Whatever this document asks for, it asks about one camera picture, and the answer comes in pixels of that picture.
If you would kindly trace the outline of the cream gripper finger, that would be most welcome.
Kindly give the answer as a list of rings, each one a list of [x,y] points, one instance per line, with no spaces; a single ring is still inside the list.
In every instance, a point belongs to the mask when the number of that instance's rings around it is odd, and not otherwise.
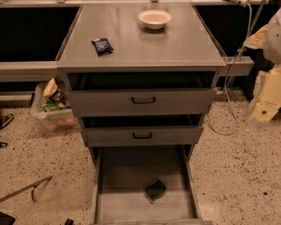
[[[263,25],[255,34],[251,35],[244,41],[245,47],[253,50],[266,48],[266,34],[268,32],[268,25]]]
[[[249,116],[256,123],[270,122],[281,109],[281,65],[275,65],[262,79],[257,102]]]

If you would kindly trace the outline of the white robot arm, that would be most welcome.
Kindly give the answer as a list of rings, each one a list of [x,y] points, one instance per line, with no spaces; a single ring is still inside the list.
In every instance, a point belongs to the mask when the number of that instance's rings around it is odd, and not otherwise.
[[[250,49],[262,49],[263,56],[274,63],[265,74],[263,86],[250,119],[258,123],[270,122],[281,109],[281,8],[269,22],[244,42]]]

